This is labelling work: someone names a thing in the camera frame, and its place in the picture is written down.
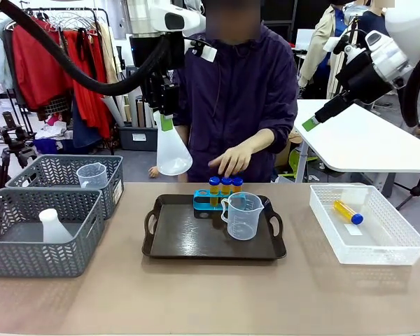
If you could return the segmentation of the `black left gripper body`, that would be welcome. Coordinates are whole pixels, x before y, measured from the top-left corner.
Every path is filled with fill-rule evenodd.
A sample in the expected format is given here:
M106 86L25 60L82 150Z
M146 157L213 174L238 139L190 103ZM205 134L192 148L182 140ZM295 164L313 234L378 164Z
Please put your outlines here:
M144 100L154 111L171 116L179 107L179 84L171 80L168 71L156 70L142 84Z

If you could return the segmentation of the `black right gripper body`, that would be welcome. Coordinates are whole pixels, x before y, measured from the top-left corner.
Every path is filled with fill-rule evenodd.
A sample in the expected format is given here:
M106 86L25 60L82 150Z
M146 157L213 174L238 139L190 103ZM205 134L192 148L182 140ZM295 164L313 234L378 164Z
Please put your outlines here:
M345 104L371 104L384 95L384 80L375 71L369 51L362 51L336 75Z

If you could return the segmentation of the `person left hand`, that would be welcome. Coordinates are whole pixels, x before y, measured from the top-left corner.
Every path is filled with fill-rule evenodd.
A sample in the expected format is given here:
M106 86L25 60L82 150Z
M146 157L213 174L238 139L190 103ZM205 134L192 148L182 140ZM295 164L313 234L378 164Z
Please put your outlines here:
M217 169L219 175L229 178L248 167L252 154L253 149L250 146L239 144L210 161L209 167Z

